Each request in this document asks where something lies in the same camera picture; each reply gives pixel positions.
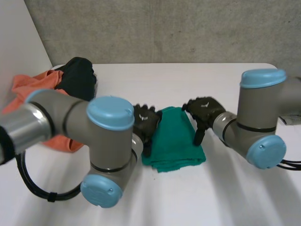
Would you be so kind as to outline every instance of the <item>gray robot arm segment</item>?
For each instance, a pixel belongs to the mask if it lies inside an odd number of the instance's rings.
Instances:
[[[285,80],[285,72],[278,69],[243,73],[237,117],[225,112],[214,121],[215,134],[260,169],[277,166],[285,155],[286,145],[275,135],[278,116],[301,110],[300,81]]]
[[[133,106],[124,99],[100,97],[87,102],[53,90],[32,94],[20,109],[0,118],[15,154],[57,134],[88,145],[91,169],[80,188],[89,202],[104,208],[121,198],[143,151],[133,124]],[[5,162],[3,144],[0,159]]]

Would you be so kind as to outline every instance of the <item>black cable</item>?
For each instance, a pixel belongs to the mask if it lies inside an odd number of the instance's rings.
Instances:
[[[283,166],[283,165],[277,165],[280,168],[286,169],[286,170],[294,170],[294,171],[301,171],[301,161],[291,161],[291,160],[285,160],[283,159],[281,161],[281,164],[287,165],[287,166]]]
[[[291,163],[301,163],[301,161],[291,161],[291,160],[285,160],[285,159],[283,159],[282,161],[283,162],[291,162]]]
[[[286,169],[286,170],[294,170],[294,171],[301,171],[301,168],[295,168],[295,167],[287,167],[282,165],[277,165],[280,168]]]
[[[62,194],[53,193],[53,192],[48,193],[42,190],[41,188],[39,188],[30,178],[25,164],[25,151],[19,155],[16,155],[16,162],[17,162],[19,173],[26,187],[31,191],[31,193],[33,193],[34,195],[42,199],[47,199],[49,202],[65,201],[75,197],[80,193],[80,184],[76,186],[74,189]]]

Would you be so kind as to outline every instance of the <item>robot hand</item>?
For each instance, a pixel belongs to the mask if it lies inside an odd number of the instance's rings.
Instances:
[[[196,146],[201,145],[205,131],[212,128],[216,116],[226,111],[212,97],[190,99],[187,104],[183,104],[182,110],[187,111],[197,121],[198,128],[193,140],[193,144]]]
[[[140,137],[143,142],[143,154],[146,157],[151,155],[151,138],[162,120],[162,111],[155,112],[155,107],[148,109],[147,105],[134,106],[134,133]]]

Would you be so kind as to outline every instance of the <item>black cloth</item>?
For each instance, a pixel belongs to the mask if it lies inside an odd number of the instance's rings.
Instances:
[[[68,95],[86,101],[94,98],[96,77],[89,60],[75,57],[55,70],[64,72],[55,89],[63,89]]]

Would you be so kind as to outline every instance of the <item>black band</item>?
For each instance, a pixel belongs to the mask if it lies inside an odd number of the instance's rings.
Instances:
[[[137,154],[136,154],[136,152],[133,149],[132,149],[132,153],[133,153],[133,155],[134,155],[134,157],[136,159],[136,162],[137,162],[138,161]]]
[[[50,192],[47,201],[48,202],[55,202],[56,201],[56,197],[57,197],[57,193],[55,192]]]
[[[125,169],[130,164],[131,160],[132,160],[132,158],[125,165],[123,165],[122,167],[115,168],[115,169],[102,169],[102,168],[99,168],[99,167],[95,166],[92,162],[90,162],[90,163],[91,163],[91,166],[97,171],[100,171],[100,172],[103,172],[103,173],[116,173],[118,171],[121,171],[121,170]]]
[[[2,164],[4,164],[15,157],[15,146],[10,136],[2,126],[0,126],[0,145],[4,155],[4,161]]]
[[[43,112],[43,114],[46,116],[48,122],[49,122],[49,125],[50,125],[50,129],[51,129],[51,136],[54,137],[55,136],[55,124],[53,123],[53,120],[50,116],[50,114],[47,112],[47,110],[42,106],[40,105],[39,103],[37,102],[29,102],[30,104],[32,105],[35,105],[41,112]]]
[[[65,117],[64,117],[64,120],[63,120],[63,133],[64,133],[66,136],[68,136],[68,134],[67,134],[67,119],[68,119],[68,117],[69,117],[69,114],[70,114],[70,112],[72,111],[72,109],[73,109],[76,105],[78,105],[79,103],[81,103],[81,102],[83,102],[83,100],[79,100],[79,101],[74,102],[74,103],[71,105],[71,107],[69,108],[69,110],[67,111],[67,113],[66,113],[66,115],[65,115]]]
[[[237,126],[240,127],[241,129],[245,129],[251,132],[258,132],[258,133],[271,133],[276,130],[276,126],[272,128],[254,128],[254,127],[248,127],[243,124],[240,124],[237,122]]]
[[[232,120],[229,121],[229,122],[227,123],[227,125],[224,127],[224,130],[222,131],[222,139],[223,139],[224,141],[225,141],[226,130],[227,130],[228,126],[229,126],[232,122],[234,122],[234,121],[236,121],[236,119],[232,119]]]

